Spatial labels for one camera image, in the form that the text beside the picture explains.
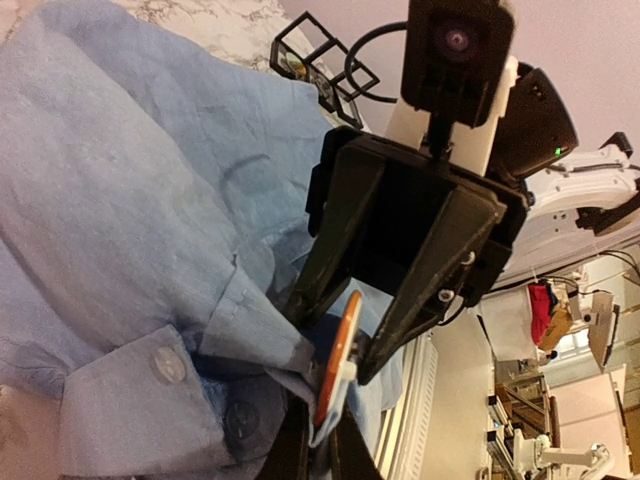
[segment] shirt cuff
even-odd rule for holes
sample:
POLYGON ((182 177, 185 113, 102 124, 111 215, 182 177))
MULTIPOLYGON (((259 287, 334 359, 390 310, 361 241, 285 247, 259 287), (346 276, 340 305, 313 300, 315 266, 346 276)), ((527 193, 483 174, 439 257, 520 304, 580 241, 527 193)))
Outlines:
POLYGON ((193 472, 236 463, 172 326, 67 377, 58 453, 61 473, 80 477, 193 472))

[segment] pink wall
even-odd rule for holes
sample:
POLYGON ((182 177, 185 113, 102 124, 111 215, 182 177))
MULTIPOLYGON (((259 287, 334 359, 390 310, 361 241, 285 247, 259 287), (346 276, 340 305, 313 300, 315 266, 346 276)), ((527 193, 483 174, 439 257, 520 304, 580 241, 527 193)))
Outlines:
MULTIPOLYGON (((291 16, 309 10, 351 45, 368 30, 404 20, 408 0, 281 0, 291 16)), ((600 146, 616 130, 640 149, 640 2, 637 0, 512 0, 519 18, 514 50, 542 67, 569 107, 581 149, 600 146)), ((379 92, 399 87, 403 36, 380 39, 362 54, 383 78, 379 92)), ((359 101, 380 132, 389 107, 359 101)))

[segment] orange object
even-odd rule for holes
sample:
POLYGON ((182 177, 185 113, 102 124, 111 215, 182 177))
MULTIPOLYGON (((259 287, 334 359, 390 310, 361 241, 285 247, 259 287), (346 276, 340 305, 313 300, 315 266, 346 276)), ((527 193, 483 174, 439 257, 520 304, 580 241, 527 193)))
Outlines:
POLYGON ((314 423, 316 427, 320 427, 327 418, 329 409, 337 394, 339 382, 345 378, 344 370, 348 362, 349 353, 351 352, 353 339, 358 329, 360 320, 360 310, 362 309, 362 294, 358 291, 353 292, 347 303, 347 308, 342 315, 340 328, 333 343, 331 357, 327 365, 327 374, 322 383, 320 390, 320 398, 318 399, 318 409, 314 423))

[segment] camera lens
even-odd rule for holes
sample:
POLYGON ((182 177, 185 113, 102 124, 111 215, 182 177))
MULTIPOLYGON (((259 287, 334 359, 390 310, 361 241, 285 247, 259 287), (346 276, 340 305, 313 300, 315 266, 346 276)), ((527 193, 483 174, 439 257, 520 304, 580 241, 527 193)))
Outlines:
POLYGON ((433 43, 440 55, 454 63, 468 62, 480 50, 478 33, 460 20, 447 20, 437 25, 433 43))

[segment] marble tabletop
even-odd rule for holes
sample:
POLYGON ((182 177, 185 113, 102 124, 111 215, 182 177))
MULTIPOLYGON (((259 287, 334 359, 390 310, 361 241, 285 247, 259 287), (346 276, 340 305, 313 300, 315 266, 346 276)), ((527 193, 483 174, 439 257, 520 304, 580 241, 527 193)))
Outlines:
MULTIPOLYGON (((11 38, 22 20, 45 1, 0 0, 0 43, 11 38)), ((269 67, 271 43, 292 20, 278 0, 112 1, 141 20, 188 38, 216 57, 274 74, 269 67)), ((302 55, 314 50, 299 29, 287 36, 287 43, 302 55)), ((322 111, 333 126, 343 124, 337 116, 322 111)))

